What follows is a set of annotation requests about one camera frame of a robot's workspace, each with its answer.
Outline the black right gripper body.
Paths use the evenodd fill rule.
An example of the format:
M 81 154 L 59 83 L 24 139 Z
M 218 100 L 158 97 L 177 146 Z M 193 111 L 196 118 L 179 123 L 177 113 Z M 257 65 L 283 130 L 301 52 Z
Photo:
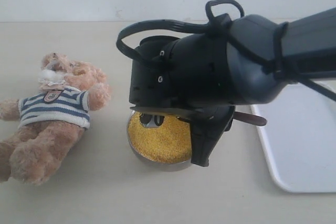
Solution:
M 136 47 L 149 68 L 132 63 L 129 102 L 145 114 L 174 115 L 184 119 L 220 118 L 233 113 L 229 91 L 227 42 L 221 37 L 152 36 Z

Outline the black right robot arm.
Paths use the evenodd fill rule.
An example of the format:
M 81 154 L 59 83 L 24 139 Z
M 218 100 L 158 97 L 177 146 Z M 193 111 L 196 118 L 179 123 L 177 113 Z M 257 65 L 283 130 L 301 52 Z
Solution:
M 282 24 L 225 18 L 213 33 L 151 36 L 137 51 L 164 68 L 132 64 L 133 109 L 188 122 L 191 162 L 206 167 L 237 105 L 269 103 L 296 82 L 320 91 L 315 80 L 335 77 L 335 9 Z

